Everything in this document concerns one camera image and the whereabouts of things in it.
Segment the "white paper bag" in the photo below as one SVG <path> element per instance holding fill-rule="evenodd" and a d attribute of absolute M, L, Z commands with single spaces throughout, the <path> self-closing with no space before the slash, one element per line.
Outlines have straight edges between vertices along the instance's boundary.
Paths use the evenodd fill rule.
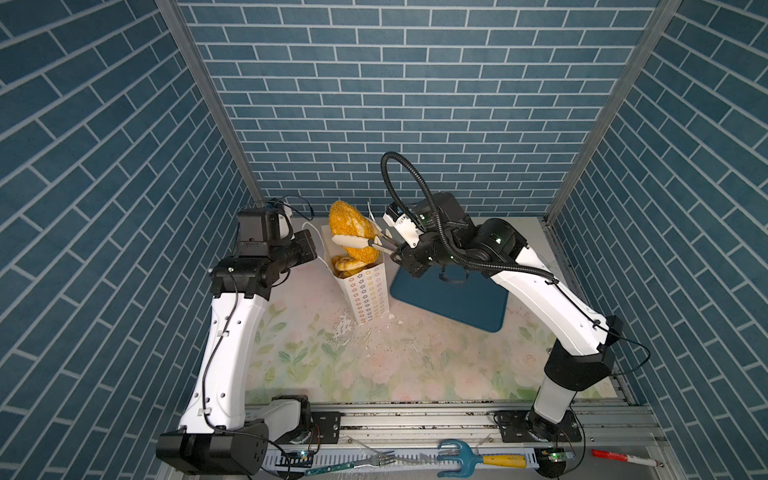
<path fill-rule="evenodd" d="M 360 324 L 390 313 L 384 245 L 379 238 L 381 229 L 372 219 L 365 218 L 373 224 L 376 233 L 373 240 L 348 235 L 333 236 L 329 227 L 329 218 L 326 225 L 313 228 L 313 238 L 319 242 L 318 256 L 338 284 L 350 313 Z M 366 246 L 379 251 L 379 258 L 375 263 L 349 272 L 338 272 L 334 269 L 333 257 L 349 256 L 344 247 L 365 248 Z"/>

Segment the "large sesame bread loaf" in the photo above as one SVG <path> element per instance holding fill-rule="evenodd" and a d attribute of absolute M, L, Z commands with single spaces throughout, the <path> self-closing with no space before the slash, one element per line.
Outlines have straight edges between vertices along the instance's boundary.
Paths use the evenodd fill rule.
<path fill-rule="evenodd" d="M 330 207 L 329 227 L 331 234 L 348 235 L 373 240 L 376 233 L 371 221 L 365 218 L 354 206 L 338 200 Z M 364 264 L 373 264 L 379 258 L 379 251 L 366 246 L 365 248 L 344 247 L 346 253 L 353 259 Z"/>

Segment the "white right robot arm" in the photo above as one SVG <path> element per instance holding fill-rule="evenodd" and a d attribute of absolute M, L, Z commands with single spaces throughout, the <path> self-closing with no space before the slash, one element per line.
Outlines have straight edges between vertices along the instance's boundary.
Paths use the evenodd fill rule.
<path fill-rule="evenodd" d="M 608 377 L 621 337 L 621 321 L 593 310 L 540 260 L 505 220 L 475 224 L 455 197 L 437 193 L 413 207 L 387 206 L 385 223 L 401 236 L 392 259 L 412 277 L 432 266 L 476 271 L 519 299 L 556 336 L 545 378 L 527 416 L 529 432 L 555 440 L 576 394 Z"/>

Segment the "ring donut bread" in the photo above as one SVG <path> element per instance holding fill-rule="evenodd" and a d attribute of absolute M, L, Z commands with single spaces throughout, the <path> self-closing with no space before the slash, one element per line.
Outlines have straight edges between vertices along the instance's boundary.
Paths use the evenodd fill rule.
<path fill-rule="evenodd" d="M 350 256 L 335 256 L 332 258 L 332 264 L 338 272 L 349 272 L 353 270 L 359 270 L 368 265 L 367 262 L 357 260 Z"/>

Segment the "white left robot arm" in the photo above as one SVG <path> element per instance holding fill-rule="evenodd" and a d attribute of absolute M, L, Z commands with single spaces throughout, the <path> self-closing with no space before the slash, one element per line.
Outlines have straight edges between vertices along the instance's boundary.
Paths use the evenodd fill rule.
<path fill-rule="evenodd" d="M 187 475 L 253 475 L 278 440 L 311 436 L 304 395 L 279 396 L 249 420 L 245 383 L 255 335 L 282 274 L 317 257 L 300 230 L 252 256 L 230 256 L 210 273 L 211 323 L 200 372 L 177 429 L 160 435 L 156 456 Z"/>

